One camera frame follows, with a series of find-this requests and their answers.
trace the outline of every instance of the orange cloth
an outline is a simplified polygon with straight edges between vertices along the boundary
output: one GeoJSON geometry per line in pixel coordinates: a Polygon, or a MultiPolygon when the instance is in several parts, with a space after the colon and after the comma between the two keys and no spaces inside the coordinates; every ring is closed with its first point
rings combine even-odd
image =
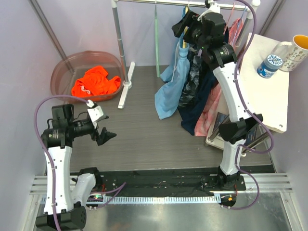
{"type": "Polygon", "coordinates": [[[108,95],[116,92],[121,85],[119,76],[107,79],[108,72],[102,66],[96,66],[77,79],[72,88],[72,95],[76,97],[89,97],[95,95],[108,95]]]}

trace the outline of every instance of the clothes rail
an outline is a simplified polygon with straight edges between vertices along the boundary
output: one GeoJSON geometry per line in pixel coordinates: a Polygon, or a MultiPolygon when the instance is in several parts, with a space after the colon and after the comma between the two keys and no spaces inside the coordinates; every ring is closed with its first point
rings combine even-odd
{"type": "MultiPolygon", "coordinates": [[[[174,6],[189,6],[189,7],[203,7],[205,8],[205,2],[196,2],[196,1],[183,1],[183,0],[111,0],[111,6],[112,6],[112,11],[114,15],[114,21],[115,21],[115,30],[116,30],[116,35],[117,35],[117,41],[119,45],[119,51],[120,51],[120,58],[121,58],[121,63],[122,63],[122,70],[124,73],[125,81],[123,82],[123,91],[122,95],[119,101],[118,108],[123,109],[126,98],[128,95],[128,90],[132,87],[132,75],[135,69],[135,63],[131,62],[129,70],[127,71],[127,66],[126,66],[126,59],[125,59],[125,53],[124,53],[124,46],[123,46],[123,40],[122,40],[122,35],[121,35],[121,27],[120,27],[120,21],[119,21],[119,15],[117,11],[117,3],[121,2],[134,2],[134,3],[151,3],[151,4],[162,4],[162,5],[174,5],[174,6]]],[[[260,5],[260,0],[252,0],[251,5],[256,11],[258,6],[260,5]]],[[[232,4],[220,4],[218,3],[221,9],[229,9],[231,10],[233,8],[232,4]]],[[[234,6],[235,10],[244,10],[245,6],[242,5],[235,5],[234,6]]],[[[245,36],[245,32],[248,30],[248,26],[250,22],[252,21],[252,14],[251,12],[248,11],[244,26],[242,28],[241,33],[239,34],[235,47],[238,48],[240,47],[243,37],[245,36]]]]}
{"type": "MultiPolygon", "coordinates": [[[[135,3],[150,3],[150,4],[161,4],[161,5],[173,5],[173,6],[190,6],[190,7],[205,7],[205,2],[197,1],[180,1],[180,0],[118,0],[124,2],[135,2],[135,3]]],[[[233,8],[232,4],[218,4],[223,10],[231,10],[233,8]]],[[[234,9],[237,11],[242,11],[245,6],[235,5],[234,9]]]]}

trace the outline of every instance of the green string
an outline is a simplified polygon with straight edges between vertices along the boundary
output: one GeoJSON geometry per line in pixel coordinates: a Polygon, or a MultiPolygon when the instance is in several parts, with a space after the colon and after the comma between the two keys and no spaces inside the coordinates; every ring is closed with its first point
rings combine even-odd
{"type": "Polygon", "coordinates": [[[158,20],[157,20],[157,5],[155,5],[155,53],[156,53],[156,74],[160,76],[159,70],[159,54],[158,54],[158,20]]]}

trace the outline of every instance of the pink garment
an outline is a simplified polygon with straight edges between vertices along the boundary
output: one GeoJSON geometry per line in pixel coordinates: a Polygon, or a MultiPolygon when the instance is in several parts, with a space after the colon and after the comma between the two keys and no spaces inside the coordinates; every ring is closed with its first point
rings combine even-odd
{"type": "Polygon", "coordinates": [[[221,86],[220,84],[217,84],[216,87],[211,90],[204,110],[198,119],[196,127],[194,128],[194,133],[196,136],[207,136],[208,130],[214,119],[215,111],[218,107],[220,95],[221,86]]]}
{"type": "Polygon", "coordinates": [[[232,26],[229,27],[229,44],[232,45],[233,48],[235,48],[236,40],[240,35],[243,25],[244,25],[243,20],[238,18],[233,22],[232,26]]]}

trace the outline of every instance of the lavender wall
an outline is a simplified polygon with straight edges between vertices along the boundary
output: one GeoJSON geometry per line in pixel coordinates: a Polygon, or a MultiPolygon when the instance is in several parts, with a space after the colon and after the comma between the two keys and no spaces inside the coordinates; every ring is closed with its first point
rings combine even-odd
{"type": "MultiPolygon", "coordinates": [[[[219,1],[233,4],[233,0],[219,1]]],[[[258,32],[276,0],[261,0],[258,32]]],[[[39,0],[67,55],[86,50],[106,51],[119,58],[111,0],[39,0]]],[[[175,38],[171,27],[181,19],[181,6],[158,5],[160,64],[169,64],[175,38]]],[[[202,8],[192,8],[201,13],[202,8]]],[[[128,63],[155,65],[154,5],[119,2],[119,18],[128,63]]],[[[223,10],[228,19],[231,11],[223,10]]],[[[231,22],[241,17],[235,12],[231,22]]]]}
{"type": "MultiPolygon", "coordinates": [[[[297,34],[308,36],[307,0],[286,1],[267,37],[291,41],[297,34]]],[[[276,168],[290,177],[302,215],[304,230],[308,230],[308,60],[290,73],[288,130],[275,136],[272,157],[276,168]]]]}
{"type": "MultiPolygon", "coordinates": [[[[0,229],[20,231],[33,178],[45,168],[33,113],[50,95],[60,57],[28,1],[1,1],[0,18],[0,229]]],[[[39,114],[40,131],[51,117],[51,103],[39,114]]]]}

